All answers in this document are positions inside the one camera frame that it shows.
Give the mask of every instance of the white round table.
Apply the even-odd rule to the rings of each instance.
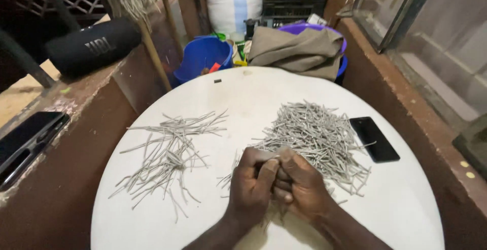
[[[337,200],[348,199],[341,206],[368,230],[395,250],[443,250],[443,230],[435,198],[416,157],[397,131],[371,106],[344,88],[317,78],[291,74],[279,69],[242,67],[211,73],[191,80],[152,104],[133,126],[157,126],[162,116],[199,117],[228,109],[222,137],[197,135],[193,143],[200,154],[209,155],[211,166],[185,173],[186,187],[201,201],[185,205],[179,184],[174,183],[174,197],[189,216],[175,213],[170,198],[162,200],[163,190],[148,195],[134,210],[135,201],[125,191],[108,199],[115,184],[140,168],[143,148],[119,154],[143,144],[145,130],[125,133],[108,161],[94,203],[91,248],[107,249],[181,249],[217,222],[223,215],[228,193],[216,187],[216,177],[230,172],[235,151],[242,150],[263,137],[281,104],[287,102],[323,104],[339,108],[349,117],[371,116],[401,159],[375,164],[369,156],[357,152],[354,158],[363,166],[372,166],[364,197],[351,196],[336,187]],[[331,249],[326,241],[306,223],[287,215],[284,225],[273,220],[266,231],[254,228],[237,246],[239,249]]]

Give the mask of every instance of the black bluetooth speaker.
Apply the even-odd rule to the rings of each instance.
[[[127,18],[116,18],[46,43],[49,59],[59,72],[76,78],[123,59],[141,42]]]

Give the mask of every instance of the smartphone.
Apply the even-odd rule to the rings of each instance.
[[[365,147],[374,162],[392,162],[400,159],[371,117],[353,118],[350,119],[350,124],[363,145],[374,143]]]
[[[0,192],[15,183],[68,120],[63,112],[37,112],[0,139]]]

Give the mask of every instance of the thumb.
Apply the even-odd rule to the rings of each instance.
[[[277,153],[279,154],[277,159],[281,162],[284,172],[297,183],[301,183],[306,177],[306,169],[313,168],[305,158],[296,154],[290,147],[281,147]]]
[[[271,187],[276,180],[277,170],[279,169],[279,161],[276,159],[270,159],[264,165],[262,165],[259,176],[257,177],[257,184],[254,191],[257,194],[269,194],[271,193]]]

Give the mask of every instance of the glass pane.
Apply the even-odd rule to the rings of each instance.
[[[487,0],[427,0],[398,51],[463,119],[487,113]]]
[[[404,0],[360,0],[354,15],[368,35],[380,44]]]

